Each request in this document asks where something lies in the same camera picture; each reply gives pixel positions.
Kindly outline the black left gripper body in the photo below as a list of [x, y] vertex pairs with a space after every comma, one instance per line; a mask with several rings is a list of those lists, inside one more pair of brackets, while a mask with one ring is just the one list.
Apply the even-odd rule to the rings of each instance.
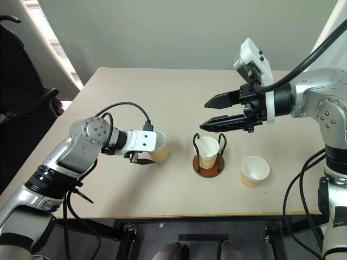
[[129, 159], [131, 163], [139, 163], [139, 152], [130, 151], [124, 154], [124, 158]]

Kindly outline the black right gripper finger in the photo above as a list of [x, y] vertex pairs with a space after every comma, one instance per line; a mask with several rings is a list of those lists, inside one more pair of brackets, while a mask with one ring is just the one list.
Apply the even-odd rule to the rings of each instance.
[[212, 109], [224, 109], [240, 103], [240, 91], [234, 90], [222, 94], [217, 94], [209, 99], [204, 107]]
[[243, 114], [234, 116], [217, 116], [213, 117], [206, 122], [200, 124], [200, 129], [207, 132], [223, 133], [239, 129], [244, 129], [245, 127], [245, 117]]

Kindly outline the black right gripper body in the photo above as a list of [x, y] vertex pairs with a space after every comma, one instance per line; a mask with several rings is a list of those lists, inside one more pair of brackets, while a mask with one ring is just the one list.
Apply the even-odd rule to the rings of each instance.
[[244, 84], [239, 89], [239, 102], [244, 105], [245, 125], [243, 130], [254, 132], [254, 127], [267, 120], [265, 94], [257, 92], [251, 85]]

